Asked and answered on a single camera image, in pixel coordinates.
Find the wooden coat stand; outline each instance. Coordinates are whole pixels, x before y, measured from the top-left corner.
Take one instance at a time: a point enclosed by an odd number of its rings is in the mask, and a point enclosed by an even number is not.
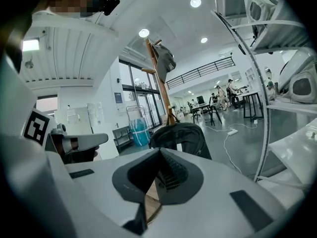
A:
[[[160,43],[161,41],[162,40],[156,41],[154,43],[154,45]],[[166,88],[165,88],[165,84],[158,77],[158,74],[157,74],[157,68],[158,68],[157,57],[155,56],[152,44],[150,43],[150,40],[148,38],[145,40],[145,43],[146,43],[148,52],[150,54],[154,69],[142,69],[142,71],[145,71],[147,73],[153,74],[156,77],[157,82],[158,82],[158,86],[159,86],[159,88],[160,88],[160,90],[162,92],[163,102],[164,102],[165,108],[167,110],[167,119],[168,119],[167,124],[174,125],[175,124],[175,119],[174,119],[173,112],[172,112],[172,106],[170,105],[170,102],[169,102],[169,99],[168,99],[168,95],[167,95],[167,91],[166,91]]]

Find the gray floor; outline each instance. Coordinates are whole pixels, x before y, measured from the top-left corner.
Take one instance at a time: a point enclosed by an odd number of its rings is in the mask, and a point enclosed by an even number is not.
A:
[[[197,123],[203,130],[212,159],[234,168],[223,147],[224,140],[227,137],[227,132],[216,132],[206,126],[212,127],[216,130],[226,130],[229,125],[234,123],[241,123],[248,127],[255,127],[255,125],[250,122],[250,119],[243,119],[243,110],[233,111],[233,108],[230,108],[226,111],[220,111],[219,114],[222,124],[220,124],[215,115],[213,116],[216,118],[214,121],[215,126],[211,126],[210,119],[205,122],[205,119],[208,119],[208,115],[199,117],[198,123],[197,121],[195,121],[195,123]],[[181,122],[193,122],[190,116],[191,115],[184,117]],[[244,175],[251,179],[254,178],[259,165],[264,139],[264,122],[259,121],[257,126],[258,127],[255,129],[249,129],[242,125],[233,125],[232,128],[238,130],[238,133],[229,136],[225,144],[232,162],[242,171]],[[300,129],[298,127],[297,115],[295,113],[271,110],[270,142],[275,142],[294,133]],[[144,149],[148,149],[148,146],[130,146],[120,155],[131,154]],[[280,172],[284,168],[285,167],[276,158],[276,156],[269,152],[262,175],[271,176]]]

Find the white cable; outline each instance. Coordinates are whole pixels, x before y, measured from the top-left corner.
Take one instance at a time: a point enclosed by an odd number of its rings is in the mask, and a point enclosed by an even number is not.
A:
[[[246,127],[246,128],[249,128],[249,129],[256,129],[256,128],[258,127],[257,125],[255,125],[255,127],[248,127],[248,126],[246,126],[246,125],[244,125],[244,124],[242,124],[242,123],[234,123],[234,124],[229,125],[229,126],[228,126],[228,129],[225,129],[225,130],[216,130],[216,129],[214,129],[214,128],[211,128],[211,127],[209,127],[209,126],[203,124],[203,126],[205,126],[205,127],[207,127],[207,128],[210,128],[210,129],[212,129],[212,130],[214,130],[214,131],[216,131],[216,132],[220,132],[220,131],[232,131],[232,129],[231,129],[230,127],[233,126],[233,125],[242,125],[242,126],[244,126],[244,127]],[[227,148],[226,148],[226,140],[228,139],[228,137],[229,137],[229,134],[227,135],[226,139],[225,139],[224,142],[223,142],[223,147],[224,147],[224,149],[225,149],[225,151],[226,151],[226,154],[227,154],[228,157],[229,157],[230,163],[234,166],[235,169],[237,169],[237,170],[242,174],[241,170],[232,162],[231,157],[230,157],[230,155],[228,154],[228,151],[227,151]]]

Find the trash can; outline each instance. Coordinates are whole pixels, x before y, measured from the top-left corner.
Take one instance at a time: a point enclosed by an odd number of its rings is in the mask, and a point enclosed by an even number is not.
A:
[[[149,129],[145,118],[138,118],[130,121],[130,130],[136,146],[147,145],[150,141]]]

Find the recessed light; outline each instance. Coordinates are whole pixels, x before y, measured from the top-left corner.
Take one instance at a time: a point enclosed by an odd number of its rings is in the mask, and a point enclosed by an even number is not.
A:
[[[202,4],[201,0],[190,0],[190,5],[194,8],[199,7]]]
[[[39,50],[40,49],[40,44],[39,40],[27,40],[23,42],[23,48],[22,51],[31,51],[31,50]]]
[[[140,37],[145,38],[148,37],[150,34],[149,30],[144,28],[139,32]]]
[[[204,38],[202,38],[201,42],[202,42],[202,43],[206,43],[207,40],[208,40],[208,38],[204,37]]]

